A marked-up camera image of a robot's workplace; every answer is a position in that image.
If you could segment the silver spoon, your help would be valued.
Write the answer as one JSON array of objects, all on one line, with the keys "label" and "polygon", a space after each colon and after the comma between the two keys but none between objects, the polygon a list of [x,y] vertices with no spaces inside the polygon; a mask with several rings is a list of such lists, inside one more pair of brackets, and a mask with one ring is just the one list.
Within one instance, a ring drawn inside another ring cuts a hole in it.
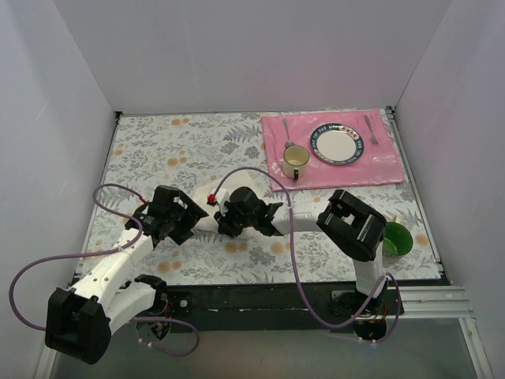
[{"label": "silver spoon", "polygon": [[289,131],[289,124],[288,124],[288,120],[286,118],[284,118],[282,120],[282,123],[283,123],[283,126],[284,126],[284,130],[286,132],[286,143],[285,143],[285,148],[289,148],[290,146],[293,146],[294,145],[294,142],[292,141],[291,137],[290,137],[290,131]]}]

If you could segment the white cloth napkin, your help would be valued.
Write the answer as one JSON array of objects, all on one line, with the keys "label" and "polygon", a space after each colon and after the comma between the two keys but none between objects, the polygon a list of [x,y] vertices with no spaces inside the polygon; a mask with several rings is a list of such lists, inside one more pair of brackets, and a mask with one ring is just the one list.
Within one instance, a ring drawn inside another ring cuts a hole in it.
[{"label": "white cloth napkin", "polygon": [[[218,210],[217,207],[211,207],[207,204],[208,195],[213,191],[213,189],[219,184],[221,178],[211,181],[210,183],[197,187],[194,194],[191,196],[193,201],[197,203],[205,212],[208,213],[208,217],[202,218],[198,221],[195,228],[200,231],[210,231],[218,232],[218,224],[214,219],[214,214]],[[246,171],[239,171],[232,174],[222,185],[221,190],[227,190],[232,193],[239,187],[247,186],[254,192],[257,188],[251,178],[251,176]]]}]

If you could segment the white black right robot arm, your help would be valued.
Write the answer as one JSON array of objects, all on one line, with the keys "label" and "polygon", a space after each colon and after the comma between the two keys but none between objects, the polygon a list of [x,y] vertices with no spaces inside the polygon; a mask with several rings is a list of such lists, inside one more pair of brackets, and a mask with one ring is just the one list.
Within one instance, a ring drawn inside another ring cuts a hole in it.
[{"label": "white black right robot arm", "polygon": [[214,215],[218,232],[232,238],[246,228],[268,237],[294,232],[325,234],[353,260],[358,307],[372,314],[385,305],[386,279],[380,248],[387,221],[348,191],[337,189],[326,205],[295,208],[282,202],[267,203],[242,186],[233,192],[213,189],[207,202],[219,207]]}]

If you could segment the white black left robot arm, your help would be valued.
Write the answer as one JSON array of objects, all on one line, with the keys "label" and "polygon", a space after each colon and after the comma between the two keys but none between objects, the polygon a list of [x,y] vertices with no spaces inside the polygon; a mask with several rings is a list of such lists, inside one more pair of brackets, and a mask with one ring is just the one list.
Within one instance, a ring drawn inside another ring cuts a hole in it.
[{"label": "white black left robot arm", "polygon": [[69,288],[58,288],[50,296],[46,346],[95,364],[112,335],[134,317],[166,319],[174,306],[166,282],[150,275],[128,277],[163,240],[181,245],[190,239],[206,216],[183,191],[158,186],[153,198],[129,216],[112,253]]}]

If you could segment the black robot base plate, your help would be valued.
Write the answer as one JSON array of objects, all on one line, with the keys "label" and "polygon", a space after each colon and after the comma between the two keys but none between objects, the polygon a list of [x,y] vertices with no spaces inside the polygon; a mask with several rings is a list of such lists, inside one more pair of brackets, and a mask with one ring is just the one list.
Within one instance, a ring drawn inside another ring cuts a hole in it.
[{"label": "black robot base plate", "polygon": [[[351,282],[304,283],[317,315],[331,324],[350,318],[366,300]],[[294,283],[185,285],[164,288],[168,314],[202,332],[316,330]]]}]

